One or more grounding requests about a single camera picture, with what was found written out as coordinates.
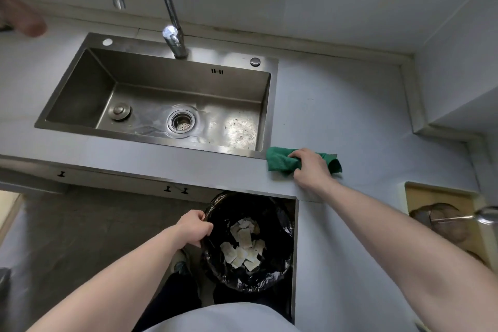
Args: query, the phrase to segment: person's left hand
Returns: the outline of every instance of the person's left hand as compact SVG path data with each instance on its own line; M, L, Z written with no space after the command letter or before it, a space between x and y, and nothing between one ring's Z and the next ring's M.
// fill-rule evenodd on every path
M212 223L204 222L205 217L201 210L190 210L180 218L176 223L179 244L183 243L180 248L187 243L200 247L200 240L211 234L214 226Z

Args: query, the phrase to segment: trash bin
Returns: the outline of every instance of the trash bin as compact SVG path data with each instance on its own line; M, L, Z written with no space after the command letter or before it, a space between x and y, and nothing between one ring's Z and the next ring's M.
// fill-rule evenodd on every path
M252 272L244 266L234 269L227 264L220 247L223 242L238 245L230 227L244 218L250 218L258 224L257 239L264 240L266 246L261 264ZM210 278L215 277L220 283L240 292L255 293L282 280L291 268L294 228L279 199L225 191L211 201L205 221L214 224L211 235L201 241L203 266Z

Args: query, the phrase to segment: faucet handle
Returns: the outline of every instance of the faucet handle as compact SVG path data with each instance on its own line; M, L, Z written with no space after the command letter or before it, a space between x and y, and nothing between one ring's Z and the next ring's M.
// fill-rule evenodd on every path
M163 29L162 36L171 48L175 58L187 58L188 52L185 45L183 45L183 35L182 33L178 33L178 29L176 27L168 25Z

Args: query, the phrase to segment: white countertop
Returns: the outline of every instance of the white countertop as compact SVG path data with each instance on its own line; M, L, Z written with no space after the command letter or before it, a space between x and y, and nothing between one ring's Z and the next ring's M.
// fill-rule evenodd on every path
M48 24L40 39L0 33L0 156L303 200L296 325L303 332L410 328L401 294L344 223L308 202L316 199L292 178L268 172L264 160L35 129L88 32L158 39L157 32L78 20ZM463 144L412 134L397 66L186 37L193 42L278 58L271 144L337 153L344 184L394 207L405 181L478 191Z

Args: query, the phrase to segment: blurry pink object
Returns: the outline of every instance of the blurry pink object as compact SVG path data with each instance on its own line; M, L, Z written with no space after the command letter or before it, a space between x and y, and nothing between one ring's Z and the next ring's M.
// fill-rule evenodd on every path
M0 0L0 16L29 37L39 37L47 31L47 24L41 15L20 0Z

